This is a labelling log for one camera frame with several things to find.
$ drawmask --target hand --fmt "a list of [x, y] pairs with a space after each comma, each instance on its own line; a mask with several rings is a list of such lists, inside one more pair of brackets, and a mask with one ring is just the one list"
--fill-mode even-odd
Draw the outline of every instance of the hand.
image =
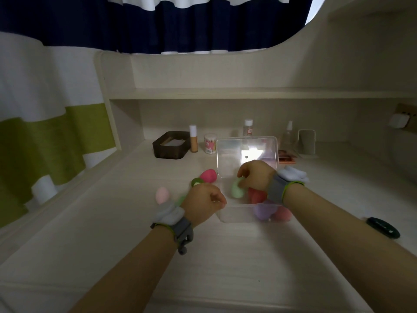
[[245, 162], [237, 172], [239, 178], [245, 177], [245, 179], [240, 181], [239, 187], [267, 191], [274, 173], [274, 168], [262, 160]]
[[192, 187], [181, 203], [185, 218], [193, 228], [208, 220], [215, 212], [221, 210], [227, 201], [220, 189], [213, 184], [201, 183]]

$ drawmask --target green trim on wristband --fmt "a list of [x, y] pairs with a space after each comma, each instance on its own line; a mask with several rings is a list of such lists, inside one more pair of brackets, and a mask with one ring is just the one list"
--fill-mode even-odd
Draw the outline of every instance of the green trim on wristband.
[[179, 244], [178, 244], [178, 241], [177, 241], [177, 235], [175, 234], [175, 232], [174, 232], [174, 230], [171, 228], [171, 226], [169, 226], [169, 225], [167, 225], [167, 224], [164, 224], [164, 223], [155, 223], [155, 226], [158, 226], [158, 225], [161, 225], [161, 226], [164, 226], [164, 227], [166, 227], [167, 229], [169, 229], [169, 231], [172, 233], [172, 235], [174, 236], [174, 242], [179, 246]]
[[282, 192], [282, 196], [281, 196], [281, 202], [282, 203], [284, 203], [284, 194], [285, 194], [285, 191], [287, 190], [287, 188], [289, 187], [290, 184], [294, 184], [294, 183], [299, 183], [299, 184], [301, 184], [303, 186], [305, 185], [304, 182], [301, 182], [301, 181], [291, 181], [291, 182], [287, 183], [286, 186], [285, 186], [285, 188], [284, 188], [284, 191]]

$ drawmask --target forearm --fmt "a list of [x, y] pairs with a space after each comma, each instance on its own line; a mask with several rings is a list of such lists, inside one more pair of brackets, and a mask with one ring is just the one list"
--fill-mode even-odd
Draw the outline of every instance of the forearm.
[[417, 258], [300, 184], [284, 195], [301, 225], [376, 312], [415, 312]]
[[172, 233], [164, 226], [156, 226], [70, 313], [142, 312], [176, 249]]

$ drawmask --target wall socket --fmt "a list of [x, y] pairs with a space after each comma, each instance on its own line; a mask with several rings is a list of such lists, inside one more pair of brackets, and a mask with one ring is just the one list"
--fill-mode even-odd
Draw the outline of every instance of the wall socket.
[[417, 134], [417, 105], [398, 103], [395, 113], [410, 115], [407, 125], [402, 130]]

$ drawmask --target curtain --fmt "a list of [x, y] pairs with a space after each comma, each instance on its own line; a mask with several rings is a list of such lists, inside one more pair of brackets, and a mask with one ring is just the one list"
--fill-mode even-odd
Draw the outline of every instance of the curtain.
[[275, 46], [312, 0], [0, 0], [0, 226], [116, 151], [93, 65], [101, 50]]

